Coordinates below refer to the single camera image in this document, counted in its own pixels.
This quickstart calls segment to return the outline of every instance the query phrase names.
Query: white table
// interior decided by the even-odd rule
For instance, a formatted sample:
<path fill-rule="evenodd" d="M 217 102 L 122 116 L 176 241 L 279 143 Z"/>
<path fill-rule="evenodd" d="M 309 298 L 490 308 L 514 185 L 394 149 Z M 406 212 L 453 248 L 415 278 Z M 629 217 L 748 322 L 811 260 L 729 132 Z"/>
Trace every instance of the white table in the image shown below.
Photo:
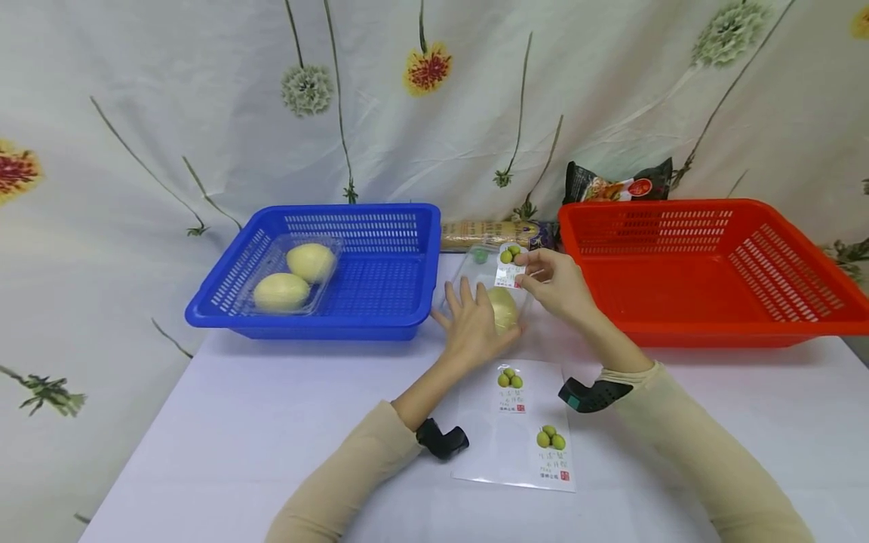
<path fill-rule="evenodd" d="M 449 277 L 458 258 L 441 258 Z M 515 358 L 599 366 L 535 307 Z M 261 541 L 302 480 L 381 398 L 439 354 L 434 323 L 398 344 L 251 341 L 202 345 L 81 543 Z M 869 371 L 842 340 L 781 350 L 651 355 L 773 474 L 818 541 L 869 541 Z M 454 425 L 454 398 L 435 418 Z M 453 480 L 421 456 L 378 490 L 347 541 L 716 541 L 678 476 L 613 413 L 570 413 L 577 493 Z"/>

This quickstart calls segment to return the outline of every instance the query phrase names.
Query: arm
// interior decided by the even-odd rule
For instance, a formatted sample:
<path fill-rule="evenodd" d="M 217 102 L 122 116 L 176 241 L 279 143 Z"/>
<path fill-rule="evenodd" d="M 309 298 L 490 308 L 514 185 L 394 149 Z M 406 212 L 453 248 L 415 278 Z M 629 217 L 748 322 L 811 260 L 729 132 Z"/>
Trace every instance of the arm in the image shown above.
<path fill-rule="evenodd" d="M 600 312 L 573 259 L 545 250 L 525 258 L 532 275 L 522 287 L 583 334 L 604 367 L 601 379 L 634 387 L 613 408 L 679 470 L 722 542 L 814 541 L 763 466 Z"/>
<path fill-rule="evenodd" d="M 338 541 L 375 488 L 420 453 L 416 430 L 449 389 L 518 339 L 518 328 L 498 335 L 482 285 L 475 300 L 462 278 L 458 300 L 447 283 L 447 299 L 452 320 L 432 313 L 447 331 L 441 357 L 391 404 L 380 402 L 362 419 L 289 498 L 272 521 L 266 543 Z"/>

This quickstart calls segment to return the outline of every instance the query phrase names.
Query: fabric backdrop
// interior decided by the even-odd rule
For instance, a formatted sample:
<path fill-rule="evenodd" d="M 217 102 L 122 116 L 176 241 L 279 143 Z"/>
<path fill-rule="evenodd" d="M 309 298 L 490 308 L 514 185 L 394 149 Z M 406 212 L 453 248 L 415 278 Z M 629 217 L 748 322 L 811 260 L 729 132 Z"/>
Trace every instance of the fabric backdrop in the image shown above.
<path fill-rule="evenodd" d="M 672 156 L 671 198 L 769 202 L 855 279 L 869 257 L 866 0 L 0 8 L 9 541 L 76 540 L 202 339 L 184 306 L 267 205 L 546 220 L 570 160 Z"/>

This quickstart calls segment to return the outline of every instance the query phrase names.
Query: red plastic basket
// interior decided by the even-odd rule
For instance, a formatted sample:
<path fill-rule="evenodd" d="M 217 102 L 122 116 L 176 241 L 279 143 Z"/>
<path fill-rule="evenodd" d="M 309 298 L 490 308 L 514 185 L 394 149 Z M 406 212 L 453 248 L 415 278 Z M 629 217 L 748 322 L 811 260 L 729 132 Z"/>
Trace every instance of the red plastic basket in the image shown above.
<path fill-rule="evenodd" d="M 869 300 L 755 200 L 574 203 L 564 248 L 600 309 L 638 345 L 777 348 L 869 334 Z"/>

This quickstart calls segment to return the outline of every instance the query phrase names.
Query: snack bag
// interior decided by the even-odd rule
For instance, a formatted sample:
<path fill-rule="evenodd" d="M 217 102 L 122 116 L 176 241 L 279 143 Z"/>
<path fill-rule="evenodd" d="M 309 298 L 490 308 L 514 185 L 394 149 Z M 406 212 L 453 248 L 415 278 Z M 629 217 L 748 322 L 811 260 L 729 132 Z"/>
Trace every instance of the snack bag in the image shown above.
<path fill-rule="evenodd" d="M 661 165 L 646 168 L 631 179 L 608 181 L 576 162 L 567 165 L 564 200 L 562 205 L 574 202 L 627 202 L 631 200 L 666 200 L 670 195 L 673 177 L 673 159 Z"/>

